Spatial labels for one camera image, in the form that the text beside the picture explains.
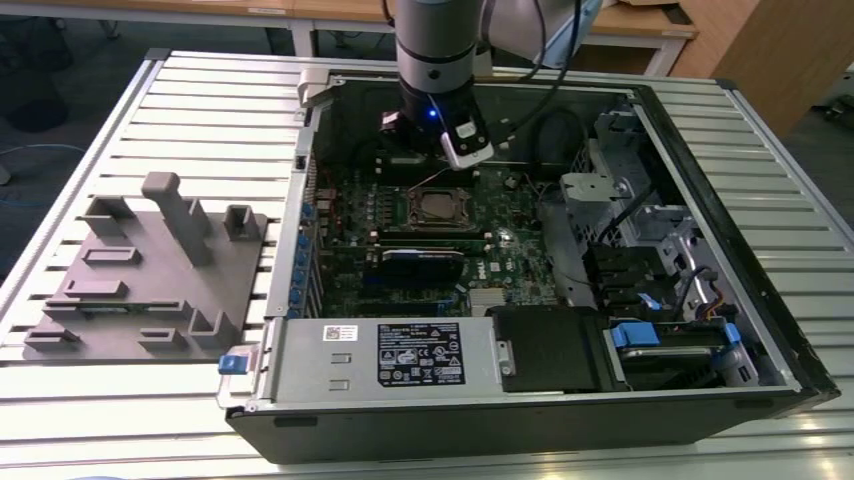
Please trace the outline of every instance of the blue latch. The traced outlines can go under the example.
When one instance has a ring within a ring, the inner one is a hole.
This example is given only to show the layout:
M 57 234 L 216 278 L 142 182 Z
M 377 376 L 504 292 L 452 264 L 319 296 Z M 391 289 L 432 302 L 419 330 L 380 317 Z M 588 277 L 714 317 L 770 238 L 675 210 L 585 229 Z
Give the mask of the blue latch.
M 623 347 L 654 347 L 662 342 L 658 340 L 655 327 L 648 322 L 624 322 L 611 329 L 614 346 Z
M 730 345 L 735 345 L 742 341 L 742 334 L 738 333 L 738 327 L 735 327 L 734 323 L 726 324 L 723 333 L 726 333 L 726 339 L 730 341 Z
M 650 307 L 650 310 L 658 311 L 662 309 L 660 302 L 656 302 L 647 293 L 639 293 L 638 296 L 640 297 L 640 300 L 643 300 L 643 303 L 646 303 L 646 306 Z
M 223 355 L 219 357 L 220 375 L 245 375 L 249 370 L 249 357 L 243 355 Z

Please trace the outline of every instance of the cpu socket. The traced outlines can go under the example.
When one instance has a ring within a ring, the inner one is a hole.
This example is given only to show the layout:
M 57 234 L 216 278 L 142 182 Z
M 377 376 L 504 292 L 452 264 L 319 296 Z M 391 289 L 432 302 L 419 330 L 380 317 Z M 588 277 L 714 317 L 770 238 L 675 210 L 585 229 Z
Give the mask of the cpu socket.
M 415 231 L 476 229 L 468 214 L 471 195 L 460 188 L 415 188 L 407 192 L 408 226 Z

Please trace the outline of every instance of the aluminum slotted table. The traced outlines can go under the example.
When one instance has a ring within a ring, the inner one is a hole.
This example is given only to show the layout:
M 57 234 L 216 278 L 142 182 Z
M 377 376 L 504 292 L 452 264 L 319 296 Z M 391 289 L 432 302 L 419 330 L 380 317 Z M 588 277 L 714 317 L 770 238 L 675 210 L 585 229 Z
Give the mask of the aluminum slotted table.
M 255 277 L 268 291 L 295 158 L 296 84 L 312 65 L 393 71 L 384 62 L 157 52 L 133 77 L 88 154 L 0 290 L 0 361 L 18 360 L 42 299 L 88 234 L 92 195 L 130 195 L 149 171 L 174 171 L 208 212 L 249 204 L 273 219 Z M 843 390 L 816 410 L 744 424 L 694 445 L 401 463 L 271 465 L 231 431 L 216 367 L 0 368 L 0 478 L 587 479 L 850 477 L 854 470 L 854 234 L 735 90 L 711 80 L 575 74 L 650 85 L 816 353 Z M 252 300 L 244 342 L 260 337 Z

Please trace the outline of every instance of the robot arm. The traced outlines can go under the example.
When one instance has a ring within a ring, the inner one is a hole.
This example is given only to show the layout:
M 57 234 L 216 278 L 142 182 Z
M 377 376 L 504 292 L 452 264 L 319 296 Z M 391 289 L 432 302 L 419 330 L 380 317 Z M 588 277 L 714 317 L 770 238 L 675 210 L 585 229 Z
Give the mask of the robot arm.
M 489 133 L 472 94 L 477 41 L 483 36 L 496 47 L 561 67 L 569 57 L 573 26 L 580 39 L 601 5 L 601 0 L 577 1 L 581 17 L 575 21 L 572 0 L 397 0 L 403 107 L 385 116 L 383 126 L 409 148 L 429 150 L 437 139 L 455 170 L 492 157 Z M 544 23 L 537 9 L 548 19 Z M 543 27 L 545 45 L 533 40 L 543 38 Z
M 455 170 L 493 154 L 471 92 L 481 3 L 403 0 L 395 17 L 404 122 L 415 135 L 439 138 Z

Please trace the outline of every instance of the power supply label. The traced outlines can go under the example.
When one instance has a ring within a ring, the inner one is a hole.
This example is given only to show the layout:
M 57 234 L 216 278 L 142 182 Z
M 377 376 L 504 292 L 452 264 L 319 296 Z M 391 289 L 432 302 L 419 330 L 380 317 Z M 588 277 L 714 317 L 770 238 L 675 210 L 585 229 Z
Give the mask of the power supply label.
M 459 323 L 380 324 L 377 381 L 383 387 L 463 385 Z

